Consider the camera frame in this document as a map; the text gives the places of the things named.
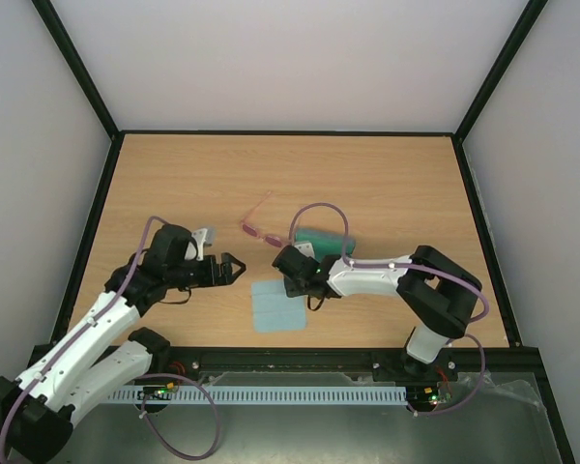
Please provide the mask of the pink sunglasses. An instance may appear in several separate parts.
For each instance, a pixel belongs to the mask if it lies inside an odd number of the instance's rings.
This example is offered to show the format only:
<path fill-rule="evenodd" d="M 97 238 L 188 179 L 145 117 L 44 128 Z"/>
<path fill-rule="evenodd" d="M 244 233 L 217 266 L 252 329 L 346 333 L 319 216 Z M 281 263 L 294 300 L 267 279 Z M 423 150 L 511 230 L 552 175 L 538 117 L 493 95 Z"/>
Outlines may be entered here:
<path fill-rule="evenodd" d="M 258 220 L 260 210 L 272 194 L 270 190 L 267 191 L 255 205 L 250 207 L 239 219 L 239 227 L 243 233 L 254 240 L 258 240 L 271 247 L 284 248 L 290 244 L 289 239 L 276 229 L 271 228 L 269 223 Z"/>

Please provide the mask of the grey-green glasses case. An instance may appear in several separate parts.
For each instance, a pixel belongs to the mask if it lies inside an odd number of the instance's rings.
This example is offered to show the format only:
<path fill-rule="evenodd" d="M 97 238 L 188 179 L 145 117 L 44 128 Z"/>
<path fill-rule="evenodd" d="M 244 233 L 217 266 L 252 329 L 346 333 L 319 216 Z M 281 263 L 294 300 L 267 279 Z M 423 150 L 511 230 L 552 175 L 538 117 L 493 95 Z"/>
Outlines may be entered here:
<path fill-rule="evenodd" d="M 298 227 L 291 235 L 292 242 L 309 241 L 315 250 L 315 260 L 321 261 L 326 255 L 339 255 L 342 251 L 343 235 L 315 228 Z"/>

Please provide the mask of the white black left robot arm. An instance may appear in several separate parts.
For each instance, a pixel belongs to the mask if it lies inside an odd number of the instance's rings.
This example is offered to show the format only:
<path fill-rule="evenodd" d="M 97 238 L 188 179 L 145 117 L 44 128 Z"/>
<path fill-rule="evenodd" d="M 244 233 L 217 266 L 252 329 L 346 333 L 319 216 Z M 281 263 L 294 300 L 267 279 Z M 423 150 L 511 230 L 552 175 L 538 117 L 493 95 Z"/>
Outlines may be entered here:
<path fill-rule="evenodd" d="M 212 241 L 207 228 L 191 232 L 168 222 L 154 234 L 143 232 L 128 263 L 112 273 L 82 319 L 15 379 L 0 377 L 0 462 L 7 462 L 9 449 L 33 463 L 51 460 L 78 423 L 129 382 L 160 380 L 150 394 L 189 383 L 182 368 L 171 366 L 167 339 L 132 327 L 170 290 L 231 285 L 246 271 L 228 252 L 206 253 Z M 131 331 L 128 340 L 107 354 L 124 331 Z"/>

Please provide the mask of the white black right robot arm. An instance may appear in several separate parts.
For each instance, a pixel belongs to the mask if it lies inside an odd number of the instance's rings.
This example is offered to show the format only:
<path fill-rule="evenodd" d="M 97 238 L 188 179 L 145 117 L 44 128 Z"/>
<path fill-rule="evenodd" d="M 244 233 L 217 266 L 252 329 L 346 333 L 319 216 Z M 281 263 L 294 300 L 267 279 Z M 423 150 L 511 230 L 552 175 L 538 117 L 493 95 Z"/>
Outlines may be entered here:
<path fill-rule="evenodd" d="M 401 367 L 411 377 L 425 377 L 441 350 L 463 338 L 469 325 L 484 317 L 489 303 L 472 274 L 432 246 L 393 259 L 363 260 L 338 254 L 320 261 L 295 246 L 286 246 L 272 267 L 290 284 L 288 295 L 325 300 L 355 295 L 400 298 L 420 323 L 404 345 Z"/>

